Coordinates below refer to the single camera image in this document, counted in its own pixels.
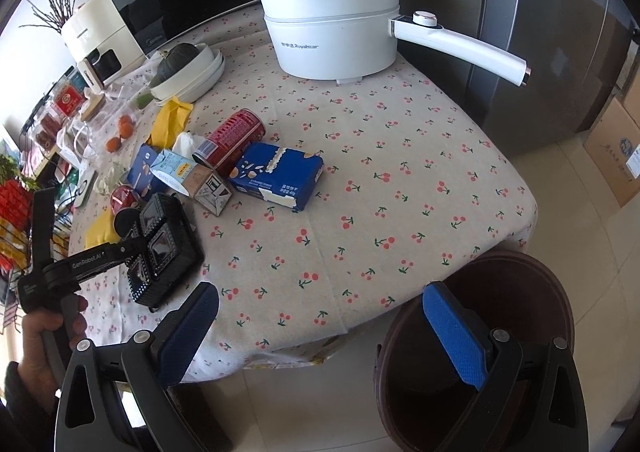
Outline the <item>person's left hand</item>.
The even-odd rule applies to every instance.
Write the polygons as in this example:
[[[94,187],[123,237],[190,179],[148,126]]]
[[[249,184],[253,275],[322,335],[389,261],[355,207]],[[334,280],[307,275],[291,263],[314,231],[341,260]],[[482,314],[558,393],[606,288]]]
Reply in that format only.
[[[17,372],[35,402],[49,414],[54,409],[58,382],[49,363],[43,334],[63,327],[61,313],[43,308],[27,313],[23,318],[23,359]]]

